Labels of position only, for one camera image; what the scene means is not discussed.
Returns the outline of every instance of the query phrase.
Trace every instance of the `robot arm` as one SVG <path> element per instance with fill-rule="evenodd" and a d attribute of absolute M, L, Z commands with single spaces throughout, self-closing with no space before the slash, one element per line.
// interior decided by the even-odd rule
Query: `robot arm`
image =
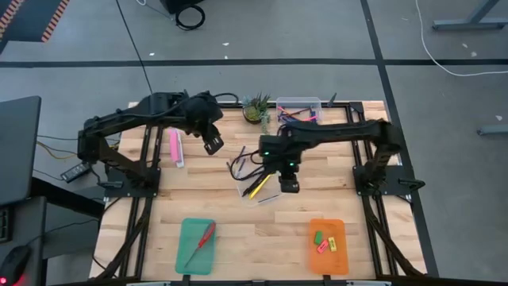
<path fill-rule="evenodd" d="M 374 158 L 365 165 L 363 182 L 376 187 L 384 181 L 385 168 L 391 156 L 400 152 L 402 135 L 399 128 L 384 120 L 316 125 L 291 122 L 280 127 L 278 135 L 260 137 L 260 156 L 266 173 L 280 172 L 282 192 L 299 192 L 295 173 L 302 162 L 302 152 L 321 143 L 371 141 L 376 147 Z"/>
<path fill-rule="evenodd" d="M 223 145 L 214 122 L 222 118 L 217 100 L 208 91 L 189 97 L 186 91 L 172 93 L 154 93 L 142 99 L 135 107 L 126 110 L 117 109 L 103 117 L 94 117 L 85 121 L 78 135 L 78 158 L 95 164 L 98 160 L 109 164 L 114 162 L 131 176 L 146 180 L 144 166 L 139 161 L 131 161 L 111 149 L 106 137 L 132 129 L 137 126 L 175 127 L 202 137 L 205 150 L 209 155 L 216 153 Z"/>

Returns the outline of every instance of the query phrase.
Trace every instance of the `computer mouse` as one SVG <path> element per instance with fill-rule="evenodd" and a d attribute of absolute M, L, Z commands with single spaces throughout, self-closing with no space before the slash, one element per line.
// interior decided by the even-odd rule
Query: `computer mouse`
<path fill-rule="evenodd" d="M 10 286 L 16 284 L 25 271 L 26 262 L 30 258 L 30 247 L 16 246 L 10 250 L 0 267 L 0 285 Z"/>

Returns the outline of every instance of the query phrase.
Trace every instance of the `yellow pen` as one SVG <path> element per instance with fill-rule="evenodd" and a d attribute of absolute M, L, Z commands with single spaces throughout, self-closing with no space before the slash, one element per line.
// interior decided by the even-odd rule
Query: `yellow pen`
<path fill-rule="evenodd" d="M 252 191 L 252 193 L 248 196 L 248 199 L 252 199 L 254 198 L 254 195 L 257 194 L 258 191 L 260 191 L 260 189 L 263 187 L 264 183 L 266 183 L 268 181 L 268 179 L 270 179 L 270 175 L 268 175 L 266 178 L 264 178 L 264 180 L 261 181 L 260 185 L 257 186 L 254 191 Z"/>

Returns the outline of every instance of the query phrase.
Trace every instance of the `wooden table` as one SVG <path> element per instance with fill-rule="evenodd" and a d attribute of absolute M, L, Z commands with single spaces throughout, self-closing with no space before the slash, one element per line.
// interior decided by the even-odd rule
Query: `wooden table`
<path fill-rule="evenodd" d="M 363 104 L 367 120 L 387 120 L 383 102 Z M 246 207 L 240 201 L 237 182 L 231 178 L 226 162 L 235 158 L 243 145 L 257 149 L 260 127 L 248 124 L 241 110 L 223 113 L 224 118 L 215 125 L 224 147 L 210 157 L 201 138 L 183 136 L 185 168 L 177 168 L 171 162 L 168 132 L 164 132 L 160 192 L 153 203 L 142 280 L 182 279 L 175 272 L 175 260 L 184 218 L 212 218 L 217 222 L 213 271 L 209 276 L 192 276 L 192 280 L 322 280 L 307 266 L 308 224 L 312 218 L 338 218 L 346 225 L 349 274 L 332 279 L 375 278 L 364 211 L 352 177 L 355 162 L 351 143 L 329 143 L 304 152 L 298 173 L 301 191 L 297 195 Z M 324 123 L 347 122 L 344 108 L 324 109 L 324 115 Z M 277 122 L 272 120 L 270 127 L 274 133 Z M 143 134 L 144 126 L 125 131 L 120 152 L 132 160 L 139 159 Z M 365 162 L 362 145 L 360 150 Z M 393 196 L 383 199 L 391 237 L 415 268 L 424 272 L 410 205 Z M 95 257 L 102 264 L 107 265 L 113 259 L 125 239 L 130 206 L 131 199 L 123 198 L 102 219 L 95 250 Z M 380 239 L 378 244 L 384 272 L 389 273 Z M 129 274 L 133 273 L 136 249 L 133 247 L 131 252 Z M 90 276 L 101 271 L 93 264 Z"/>

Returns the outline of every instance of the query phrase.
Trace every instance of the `concrete floor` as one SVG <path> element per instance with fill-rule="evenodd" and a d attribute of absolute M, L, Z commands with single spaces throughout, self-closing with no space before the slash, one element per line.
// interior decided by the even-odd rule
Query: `concrete floor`
<path fill-rule="evenodd" d="M 508 28 L 460 33 L 430 28 L 434 19 L 466 17 L 480 1 L 420 2 L 425 39 L 436 58 L 508 58 Z M 374 59 L 357 0 L 204 1 L 206 23 L 187 33 L 134 0 L 120 3 L 143 60 Z M 148 3 L 161 9 L 157 0 Z M 413 1 L 368 4 L 385 59 L 427 58 Z M 499 3 L 492 15 L 508 17 L 508 2 Z M 114 0 L 72 0 L 48 43 L 10 42 L 0 55 L 0 64 L 100 60 L 137 60 Z M 508 66 L 449 68 L 480 72 Z M 507 75 L 456 78 L 435 66 L 390 66 L 387 72 L 416 176 L 427 183 L 421 199 L 440 275 L 508 281 L 508 218 L 503 208 L 508 205 L 508 138 L 475 133 L 481 125 L 508 120 L 503 93 L 508 90 Z M 263 91 L 274 97 L 321 99 L 336 92 L 337 100 L 385 100 L 375 65 L 163 66 L 147 68 L 147 73 L 154 91 L 186 88 L 190 93 L 228 91 L 240 96 Z M 60 137 L 75 137 L 87 118 L 148 94 L 141 68 L 121 67 L 0 68 L 0 87 L 1 100 L 41 96 L 39 132 Z M 75 149 L 72 141 L 47 143 Z M 74 164 L 77 160 L 54 161 L 37 150 L 36 168 L 54 176 Z M 93 178 L 67 185 L 35 176 L 72 191 L 94 184 Z M 88 276 L 96 226 L 76 226 L 72 232 L 82 234 L 89 247 L 51 259 L 48 284 Z"/>

